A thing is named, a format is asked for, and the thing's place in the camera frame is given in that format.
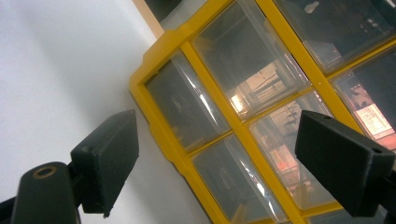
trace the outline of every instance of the yellow frame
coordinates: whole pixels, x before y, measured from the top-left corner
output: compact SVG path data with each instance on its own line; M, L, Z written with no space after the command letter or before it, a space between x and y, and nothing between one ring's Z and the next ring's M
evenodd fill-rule
M327 107L329 107L333 115L338 120L362 133L360 126L348 112L347 108L332 88L329 79L340 75L358 63L375 56L377 53L394 46L396 44L396 40L390 40L378 48L361 55L357 60L325 76L318 68L314 59L304 47L299 37L294 33L286 19L280 13L274 1L256 0L259 8L263 11L267 20L274 27L281 41L310 79L312 87L306 91L296 93L288 99L267 108L264 112L261 112L252 119L242 121L236 115L232 106L229 104L228 99L224 96L218 84L210 75L202 59L198 56L191 44L192 39L195 38L203 28L212 22L220 12L232 2L233 0L208 0L194 16L192 16L178 29L175 31L166 31L146 52L142 65L131 76L130 90L148 120L152 135L160 149L163 151L165 158L172 162L176 166L177 170L186 178L191 189L196 194L197 198L200 200L202 206L214 223L237 223L239 217L235 216L233 220L228 220L223 215L217 202L212 197L210 191L207 189L202 178L193 166L192 158L214 142L219 141L231 133L237 135L249 154L257 171L261 174L261 178L275 194L291 222L307 223L307 217L341 209L342 206L339 203L329 203L307 210L299 209L277 178L269 162L262 155L248 127L251 122L271 113L290 100L315 88L326 103ZM191 63L191 66L197 73L198 78L205 86L208 94L212 97L213 101L219 107L219 110L231 126L230 131L192 152L187 152L183 149L146 88L146 83L158 73L158 71L170 60L177 50L181 50L185 54ZM272 220L267 219L255 223L272 223Z

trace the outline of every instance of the yellow plastic organizer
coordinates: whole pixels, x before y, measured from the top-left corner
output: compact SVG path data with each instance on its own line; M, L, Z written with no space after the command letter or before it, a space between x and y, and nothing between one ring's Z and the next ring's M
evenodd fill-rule
M334 116L396 148L395 8L209 0L147 51L131 92L214 223L350 222L296 160L299 119Z

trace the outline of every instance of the screw hole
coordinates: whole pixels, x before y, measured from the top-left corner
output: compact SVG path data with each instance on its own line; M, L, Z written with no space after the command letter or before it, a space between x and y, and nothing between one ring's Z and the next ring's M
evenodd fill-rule
M56 172L55 166L44 166L44 167L41 167L40 169L37 169L33 173L33 177L35 179L44 179L44 178L49 177L50 175L55 174L55 172Z
M376 152L376 153L382 153L381 150L379 150L378 148L375 148L375 147L373 147L372 150L373 150L374 152Z

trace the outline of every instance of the white surface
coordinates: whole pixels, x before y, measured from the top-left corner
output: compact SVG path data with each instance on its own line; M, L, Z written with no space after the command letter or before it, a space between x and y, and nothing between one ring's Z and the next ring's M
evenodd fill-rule
M207 0L182 0L180 4L161 21L164 30L175 30L186 22Z
M0 202L20 177L135 108L129 75L154 36L129 0L0 0ZM208 223L137 111L140 158L111 215L82 223Z

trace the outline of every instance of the clear plastic drawer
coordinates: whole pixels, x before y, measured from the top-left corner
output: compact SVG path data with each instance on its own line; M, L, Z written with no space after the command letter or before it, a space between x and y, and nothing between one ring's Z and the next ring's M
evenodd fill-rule
M383 224L386 212L378 210L374 217L352 217L347 211L340 210L309 218L311 224Z
M377 143L396 150L396 47L333 80L333 85L363 130Z
M252 0L231 4L192 44L241 119L309 85Z
M294 149L303 109L331 115L312 91L252 123L250 131L293 200L306 209L334 198L296 159Z
M275 0L326 73L395 36L395 1Z
M206 149L193 163L229 220L235 216L242 216L244 222L287 219L234 135Z
M180 52L148 82L147 88L186 150L197 148L230 129Z

